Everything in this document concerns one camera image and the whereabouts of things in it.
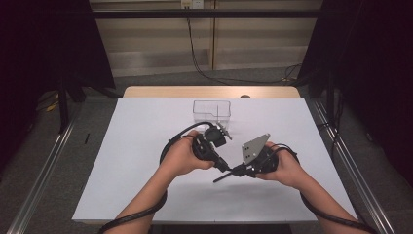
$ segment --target metal bracket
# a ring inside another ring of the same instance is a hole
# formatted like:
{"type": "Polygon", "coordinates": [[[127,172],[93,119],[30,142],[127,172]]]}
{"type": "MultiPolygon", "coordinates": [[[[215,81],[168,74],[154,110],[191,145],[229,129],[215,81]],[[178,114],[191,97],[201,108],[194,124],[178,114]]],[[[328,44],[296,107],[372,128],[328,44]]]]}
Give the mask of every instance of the metal bracket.
{"type": "Polygon", "coordinates": [[[265,134],[243,144],[242,151],[245,165],[248,165],[258,157],[259,153],[261,152],[262,148],[264,148],[265,143],[269,138],[270,134],[265,134]]]}
{"type": "Polygon", "coordinates": [[[232,137],[230,136],[230,133],[228,133],[228,131],[225,129],[225,127],[224,127],[221,123],[216,122],[216,125],[219,126],[219,128],[220,128],[221,131],[222,131],[222,133],[224,133],[224,135],[227,136],[228,139],[232,140],[232,137]]]}

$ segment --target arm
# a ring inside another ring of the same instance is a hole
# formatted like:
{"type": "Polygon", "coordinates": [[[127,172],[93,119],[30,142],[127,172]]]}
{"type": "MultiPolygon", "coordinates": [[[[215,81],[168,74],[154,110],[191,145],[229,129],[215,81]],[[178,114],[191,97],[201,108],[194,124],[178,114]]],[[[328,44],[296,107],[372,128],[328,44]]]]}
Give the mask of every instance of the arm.
{"type": "MultiPolygon", "coordinates": [[[[139,193],[118,214],[118,217],[134,214],[155,206],[167,190],[172,181],[181,175],[188,174],[195,169],[209,169],[213,162],[201,161],[192,152],[192,137],[197,134],[191,131],[188,135],[174,144],[168,151],[158,170],[152,175],[139,193]]],[[[105,234],[116,233],[147,233],[154,214],[127,222],[107,230],[105,234]]]]}
{"type": "MultiPolygon", "coordinates": [[[[271,147],[273,145],[273,143],[267,142],[267,146],[271,147]]],[[[318,182],[301,168],[289,152],[282,150],[278,153],[278,156],[279,165],[274,172],[258,174],[256,176],[264,180],[278,181],[299,190],[315,208],[322,212],[347,220],[357,221],[318,182]]],[[[367,233],[319,216],[317,216],[317,219],[326,233],[367,233]]]]}

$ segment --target hand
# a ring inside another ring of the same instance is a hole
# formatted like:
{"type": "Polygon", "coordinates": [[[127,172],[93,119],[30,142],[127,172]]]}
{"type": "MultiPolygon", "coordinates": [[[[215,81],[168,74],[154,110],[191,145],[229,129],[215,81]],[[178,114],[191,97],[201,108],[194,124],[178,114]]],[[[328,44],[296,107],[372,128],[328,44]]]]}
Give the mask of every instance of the hand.
{"type": "MultiPolygon", "coordinates": [[[[276,150],[278,147],[270,141],[266,143],[268,147],[276,150]]],[[[256,177],[264,180],[278,181],[286,186],[299,189],[300,184],[309,175],[301,168],[300,164],[286,150],[281,150],[277,153],[279,156],[279,165],[274,172],[266,174],[257,174],[256,177]]]]}
{"type": "Polygon", "coordinates": [[[210,169],[214,164],[212,161],[199,160],[192,152],[192,141],[197,134],[197,131],[192,130],[188,136],[184,136],[171,146],[160,169],[166,170],[172,176],[185,175],[195,169],[210,169]]]}

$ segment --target forearm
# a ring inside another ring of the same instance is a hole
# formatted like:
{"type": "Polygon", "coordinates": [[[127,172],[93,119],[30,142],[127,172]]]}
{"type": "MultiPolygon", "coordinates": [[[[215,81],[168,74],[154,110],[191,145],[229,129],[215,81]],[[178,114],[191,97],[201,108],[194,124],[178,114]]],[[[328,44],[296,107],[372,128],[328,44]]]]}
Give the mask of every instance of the forearm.
{"type": "MultiPolygon", "coordinates": [[[[297,186],[297,189],[304,195],[309,203],[318,210],[329,215],[344,218],[346,220],[357,221],[309,175],[301,181],[300,185],[297,186]]],[[[319,223],[325,233],[366,233],[364,231],[354,229],[353,227],[348,227],[329,221],[319,216],[317,216],[317,219],[319,220],[319,223]]]]}
{"type": "MultiPolygon", "coordinates": [[[[171,184],[174,175],[165,168],[158,168],[140,192],[131,202],[118,214],[117,218],[144,211],[155,206],[171,184]]],[[[116,233],[147,233],[154,214],[127,222],[105,232],[105,234],[116,233]]]]}

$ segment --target wrist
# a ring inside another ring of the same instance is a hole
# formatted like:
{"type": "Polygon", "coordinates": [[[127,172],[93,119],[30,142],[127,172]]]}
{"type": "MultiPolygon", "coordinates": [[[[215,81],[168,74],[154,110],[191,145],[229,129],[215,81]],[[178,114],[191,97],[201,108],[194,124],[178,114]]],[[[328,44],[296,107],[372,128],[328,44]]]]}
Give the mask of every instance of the wrist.
{"type": "Polygon", "coordinates": [[[174,170],[171,170],[170,167],[165,167],[163,164],[161,164],[158,168],[158,170],[155,172],[155,174],[161,175],[163,178],[173,181],[176,177],[179,176],[178,173],[176,173],[174,170]]]}
{"type": "Polygon", "coordinates": [[[300,192],[304,192],[308,188],[313,187],[314,183],[317,182],[310,175],[303,171],[302,174],[296,178],[296,182],[294,183],[294,185],[292,185],[292,187],[299,190],[300,192]]]}

